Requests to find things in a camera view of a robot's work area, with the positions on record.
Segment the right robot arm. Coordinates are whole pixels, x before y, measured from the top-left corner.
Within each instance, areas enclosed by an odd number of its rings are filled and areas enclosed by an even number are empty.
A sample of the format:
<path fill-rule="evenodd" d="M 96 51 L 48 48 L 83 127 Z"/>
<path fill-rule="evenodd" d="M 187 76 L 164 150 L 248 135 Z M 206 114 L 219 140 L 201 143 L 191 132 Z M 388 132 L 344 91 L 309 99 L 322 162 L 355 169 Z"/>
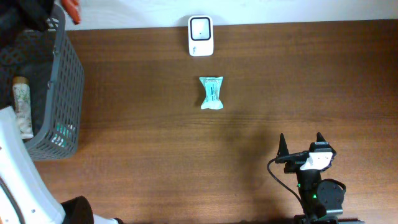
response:
<path fill-rule="evenodd" d="M 342 203 L 345 184 L 334 179 L 322 179 L 321 173 L 331 167 L 336 151 L 325 138 L 317 133 L 317 139 L 309 150 L 291 154 L 283 134 L 274 162 L 284 164 L 284 173 L 295 174 L 298 193 L 294 194 L 303 209 L 294 217 L 295 223 L 338 223 L 343 213 Z"/>

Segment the person's hand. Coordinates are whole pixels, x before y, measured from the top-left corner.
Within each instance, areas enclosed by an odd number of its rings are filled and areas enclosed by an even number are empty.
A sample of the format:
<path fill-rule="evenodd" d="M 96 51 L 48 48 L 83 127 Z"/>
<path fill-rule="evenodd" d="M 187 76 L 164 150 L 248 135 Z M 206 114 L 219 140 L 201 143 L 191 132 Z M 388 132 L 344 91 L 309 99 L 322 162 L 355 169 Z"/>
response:
<path fill-rule="evenodd" d="M 71 17 L 74 24 L 81 22 L 80 1 L 79 0 L 61 0 L 61 5 L 66 13 Z"/>

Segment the small teal tissue pack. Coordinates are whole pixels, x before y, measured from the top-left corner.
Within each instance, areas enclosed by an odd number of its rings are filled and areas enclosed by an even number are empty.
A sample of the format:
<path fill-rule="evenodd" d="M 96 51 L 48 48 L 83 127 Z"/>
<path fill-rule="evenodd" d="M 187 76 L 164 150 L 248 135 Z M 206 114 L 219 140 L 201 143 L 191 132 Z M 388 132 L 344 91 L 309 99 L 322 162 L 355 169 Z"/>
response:
<path fill-rule="evenodd" d="M 56 125 L 56 133 L 54 134 L 53 138 L 51 139 L 51 142 L 61 146 L 65 147 L 67 145 L 67 141 L 65 140 L 70 139 L 72 137 L 72 134 L 75 130 L 75 127 L 72 126 L 71 124 L 68 124 L 66 126 L 57 123 Z"/>

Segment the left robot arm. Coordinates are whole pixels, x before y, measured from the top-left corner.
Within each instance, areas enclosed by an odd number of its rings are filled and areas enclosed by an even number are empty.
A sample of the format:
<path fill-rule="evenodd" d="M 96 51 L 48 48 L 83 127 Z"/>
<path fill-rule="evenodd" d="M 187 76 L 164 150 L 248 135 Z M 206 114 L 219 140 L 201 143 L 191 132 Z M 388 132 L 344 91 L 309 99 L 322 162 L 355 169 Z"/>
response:
<path fill-rule="evenodd" d="M 95 215 L 84 196 L 58 202 L 27 152 L 13 108 L 7 106 L 1 109 L 1 223 L 122 224 L 123 221 Z"/>

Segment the white floral cosmetic tube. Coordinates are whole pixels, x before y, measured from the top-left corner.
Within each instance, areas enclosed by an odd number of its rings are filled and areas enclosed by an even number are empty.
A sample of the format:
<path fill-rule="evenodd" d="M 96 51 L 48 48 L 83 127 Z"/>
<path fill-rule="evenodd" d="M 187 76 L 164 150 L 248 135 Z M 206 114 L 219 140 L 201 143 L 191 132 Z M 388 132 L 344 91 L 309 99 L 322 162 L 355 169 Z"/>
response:
<path fill-rule="evenodd" d="M 29 80 L 25 77 L 14 77 L 12 80 L 15 113 L 22 139 L 34 137 L 30 104 Z"/>

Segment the green wet wipes pack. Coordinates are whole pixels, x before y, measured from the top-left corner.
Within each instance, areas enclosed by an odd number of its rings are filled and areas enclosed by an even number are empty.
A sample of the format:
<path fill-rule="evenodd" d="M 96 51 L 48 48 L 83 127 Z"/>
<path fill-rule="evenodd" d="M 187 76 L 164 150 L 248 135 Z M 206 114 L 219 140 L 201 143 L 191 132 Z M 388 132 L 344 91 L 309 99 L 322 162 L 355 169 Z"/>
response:
<path fill-rule="evenodd" d="M 220 91 L 223 77 L 200 77 L 199 80 L 205 89 L 206 95 L 203 103 L 201 104 L 201 109 L 223 109 L 223 103 L 220 100 Z"/>

